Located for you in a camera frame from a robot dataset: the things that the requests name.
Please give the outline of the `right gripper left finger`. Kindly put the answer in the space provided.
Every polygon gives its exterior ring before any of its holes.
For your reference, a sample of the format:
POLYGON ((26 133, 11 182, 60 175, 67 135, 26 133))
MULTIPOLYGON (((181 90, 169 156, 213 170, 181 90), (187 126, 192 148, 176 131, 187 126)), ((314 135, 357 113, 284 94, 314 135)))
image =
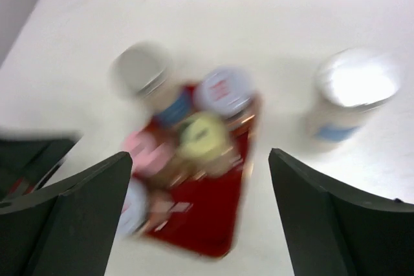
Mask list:
POLYGON ((1 202, 2 275, 104 275, 131 176, 119 152, 1 202))

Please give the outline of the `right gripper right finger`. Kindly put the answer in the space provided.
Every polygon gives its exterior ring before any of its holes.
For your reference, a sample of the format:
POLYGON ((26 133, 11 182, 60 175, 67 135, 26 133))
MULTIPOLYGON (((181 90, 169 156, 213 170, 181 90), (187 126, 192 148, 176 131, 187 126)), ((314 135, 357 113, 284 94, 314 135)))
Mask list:
POLYGON ((295 275, 413 274, 413 204, 347 185, 281 149, 268 163, 295 275))

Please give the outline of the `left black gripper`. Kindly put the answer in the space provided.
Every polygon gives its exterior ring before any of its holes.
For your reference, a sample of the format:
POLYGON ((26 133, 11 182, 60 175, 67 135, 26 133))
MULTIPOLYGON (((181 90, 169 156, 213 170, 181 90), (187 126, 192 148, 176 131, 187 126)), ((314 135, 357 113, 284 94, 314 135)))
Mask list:
POLYGON ((1 206, 34 207, 73 187, 80 179, 69 177, 47 186, 79 142, 80 134, 1 135, 1 206))

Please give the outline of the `blue lid spice jar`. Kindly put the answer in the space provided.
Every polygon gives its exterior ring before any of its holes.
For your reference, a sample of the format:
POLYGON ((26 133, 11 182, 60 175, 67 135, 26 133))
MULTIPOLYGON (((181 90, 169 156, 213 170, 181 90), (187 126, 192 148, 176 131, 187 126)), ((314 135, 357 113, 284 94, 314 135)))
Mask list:
POLYGON ((147 221, 149 199, 145 185, 131 179, 116 229, 116 237, 126 237, 138 231, 147 221))
POLYGON ((251 77, 238 67, 219 67, 196 86, 196 108, 218 114, 231 131, 254 117, 256 90, 251 77))

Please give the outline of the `pink spice jar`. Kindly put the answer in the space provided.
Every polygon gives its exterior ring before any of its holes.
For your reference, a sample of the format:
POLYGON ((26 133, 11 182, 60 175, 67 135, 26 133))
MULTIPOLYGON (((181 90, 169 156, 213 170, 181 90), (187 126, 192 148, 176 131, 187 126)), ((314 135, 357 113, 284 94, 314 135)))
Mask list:
POLYGON ((133 164, 131 174, 149 178, 161 172, 175 153, 172 140, 159 131, 132 132, 123 142, 122 150, 128 152, 133 164))

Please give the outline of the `blue label shaker bottle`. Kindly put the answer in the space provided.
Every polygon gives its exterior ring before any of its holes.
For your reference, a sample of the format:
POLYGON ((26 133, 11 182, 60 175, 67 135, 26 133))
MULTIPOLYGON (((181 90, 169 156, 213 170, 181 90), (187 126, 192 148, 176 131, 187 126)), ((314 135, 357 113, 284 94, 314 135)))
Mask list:
POLYGON ((141 100, 165 128, 194 113, 191 93, 175 75, 168 51, 154 42, 141 41, 123 51, 114 60, 113 73, 119 87, 141 100))

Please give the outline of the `yellow lid squeeze bottle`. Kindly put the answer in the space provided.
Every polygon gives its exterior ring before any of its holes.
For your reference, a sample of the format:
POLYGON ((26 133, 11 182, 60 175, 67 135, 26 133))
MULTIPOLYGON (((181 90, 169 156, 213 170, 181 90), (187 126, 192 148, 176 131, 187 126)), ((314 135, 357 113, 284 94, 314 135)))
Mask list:
POLYGON ((219 178, 228 173, 238 157, 227 126, 212 112, 195 112, 171 130, 176 154, 191 178, 219 178))

